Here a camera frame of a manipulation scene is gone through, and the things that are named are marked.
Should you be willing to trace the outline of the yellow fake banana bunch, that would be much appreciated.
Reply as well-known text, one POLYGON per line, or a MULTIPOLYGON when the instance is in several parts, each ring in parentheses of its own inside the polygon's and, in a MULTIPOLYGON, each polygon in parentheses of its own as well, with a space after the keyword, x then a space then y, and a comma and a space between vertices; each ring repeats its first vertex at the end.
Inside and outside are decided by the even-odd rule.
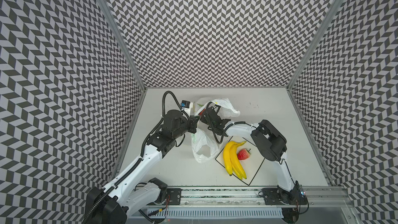
POLYGON ((243 146, 245 143, 246 141, 241 143, 230 141, 223 150, 223 161, 227 173, 230 176, 234 173, 239 179, 247 178, 246 172, 237 157, 237 148, 243 146))

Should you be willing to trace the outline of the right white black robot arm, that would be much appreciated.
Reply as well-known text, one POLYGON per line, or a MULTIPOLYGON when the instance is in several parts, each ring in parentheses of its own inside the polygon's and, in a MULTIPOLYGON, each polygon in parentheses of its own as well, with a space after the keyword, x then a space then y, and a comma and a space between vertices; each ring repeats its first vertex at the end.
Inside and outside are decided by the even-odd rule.
POLYGON ((297 207, 309 204, 305 192, 289 170, 287 140, 269 121, 262 120, 258 124, 249 124, 244 121, 233 122, 230 119, 221 119, 214 107, 207 107, 199 113, 199 116, 200 121, 208 125, 218 144, 221 144, 227 136, 238 136, 247 141, 254 141, 260 154, 275 164, 278 181, 275 192, 282 204, 295 204, 297 207))

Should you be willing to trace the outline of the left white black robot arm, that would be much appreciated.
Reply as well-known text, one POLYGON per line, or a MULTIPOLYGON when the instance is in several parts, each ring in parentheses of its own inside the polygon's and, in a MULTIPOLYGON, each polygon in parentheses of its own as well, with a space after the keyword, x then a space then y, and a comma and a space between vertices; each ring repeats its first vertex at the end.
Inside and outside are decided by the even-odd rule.
POLYGON ((135 190, 143 177, 176 145, 177 138, 197 131, 200 116, 170 110, 143 141, 141 153, 102 188, 93 187, 86 196, 84 224, 124 224, 151 202, 163 202, 167 185, 158 179, 135 190))

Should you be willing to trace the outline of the red fake strawberry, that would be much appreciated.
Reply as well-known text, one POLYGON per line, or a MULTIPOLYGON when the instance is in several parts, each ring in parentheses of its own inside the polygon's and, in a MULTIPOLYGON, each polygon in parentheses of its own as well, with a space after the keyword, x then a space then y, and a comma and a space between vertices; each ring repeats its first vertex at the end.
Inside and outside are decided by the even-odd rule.
POLYGON ((248 159, 251 156, 250 149, 243 148, 237 153, 237 158, 239 161, 243 161, 248 159))

